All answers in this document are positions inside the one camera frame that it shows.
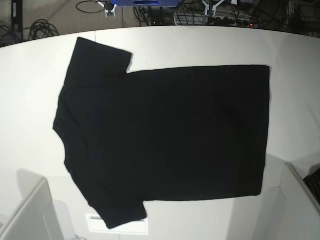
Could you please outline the black T-shirt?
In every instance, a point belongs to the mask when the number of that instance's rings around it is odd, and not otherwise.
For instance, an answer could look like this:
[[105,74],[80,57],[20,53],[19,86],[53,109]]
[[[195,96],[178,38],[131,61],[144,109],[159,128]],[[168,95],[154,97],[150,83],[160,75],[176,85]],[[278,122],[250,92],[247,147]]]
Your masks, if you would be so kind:
[[146,201],[262,191],[270,113],[266,65],[129,73],[130,52],[78,38],[53,130],[66,169],[109,229]]

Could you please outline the blue box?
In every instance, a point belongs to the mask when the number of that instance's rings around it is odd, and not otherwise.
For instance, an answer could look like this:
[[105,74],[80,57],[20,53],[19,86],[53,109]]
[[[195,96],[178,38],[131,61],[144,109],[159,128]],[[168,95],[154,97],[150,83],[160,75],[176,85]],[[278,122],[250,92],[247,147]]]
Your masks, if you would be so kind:
[[173,7],[175,8],[180,0],[112,0],[118,7]]

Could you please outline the black power strip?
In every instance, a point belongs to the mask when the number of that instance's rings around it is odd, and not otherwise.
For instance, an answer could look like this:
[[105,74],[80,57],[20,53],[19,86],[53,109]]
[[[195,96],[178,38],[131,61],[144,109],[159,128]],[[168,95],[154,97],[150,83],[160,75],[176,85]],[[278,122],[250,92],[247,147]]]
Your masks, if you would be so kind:
[[207,19],[207,26],[219,26],[219,27],[244,27],[253,28],[255,25],[248,21],[239,18],[229,17],[209,17]]

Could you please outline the white left partition panel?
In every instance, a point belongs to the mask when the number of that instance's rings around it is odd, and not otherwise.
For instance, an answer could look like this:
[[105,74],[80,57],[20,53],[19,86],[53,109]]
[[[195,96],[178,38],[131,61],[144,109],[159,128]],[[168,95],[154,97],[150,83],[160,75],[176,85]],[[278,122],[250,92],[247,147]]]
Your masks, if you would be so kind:
[[63,240],[49,184],[41,178],[0,230],[2,240]]

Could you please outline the white partition panel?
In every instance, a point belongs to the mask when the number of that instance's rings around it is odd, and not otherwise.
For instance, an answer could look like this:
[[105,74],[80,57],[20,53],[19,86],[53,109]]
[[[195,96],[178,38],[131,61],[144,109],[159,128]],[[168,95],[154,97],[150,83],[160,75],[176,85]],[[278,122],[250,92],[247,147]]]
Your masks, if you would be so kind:
[[280,185],[265,193],[259,220],[262,240],[320,238],[320,205],[290,163],[283,168]]
[[2,240],[63,240],[49,184],[41,178],[0,230]]

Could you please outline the white right partition panel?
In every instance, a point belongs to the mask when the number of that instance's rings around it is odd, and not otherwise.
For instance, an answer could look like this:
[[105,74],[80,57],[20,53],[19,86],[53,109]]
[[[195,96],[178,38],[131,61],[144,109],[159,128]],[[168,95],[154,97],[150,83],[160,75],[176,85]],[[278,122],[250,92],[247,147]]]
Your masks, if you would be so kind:
[[265,193],[259,220],[262,240],[320,238],[320,205],[290,163],[283,168],[280,185]]

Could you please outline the black keyboard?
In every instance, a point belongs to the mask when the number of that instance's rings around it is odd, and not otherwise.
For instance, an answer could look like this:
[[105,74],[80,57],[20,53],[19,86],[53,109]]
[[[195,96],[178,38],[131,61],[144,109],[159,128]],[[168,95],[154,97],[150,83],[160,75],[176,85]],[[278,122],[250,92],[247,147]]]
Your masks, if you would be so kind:
[[320,169],[304,178],[304,182],[312,192],[314,198],[320,203]]

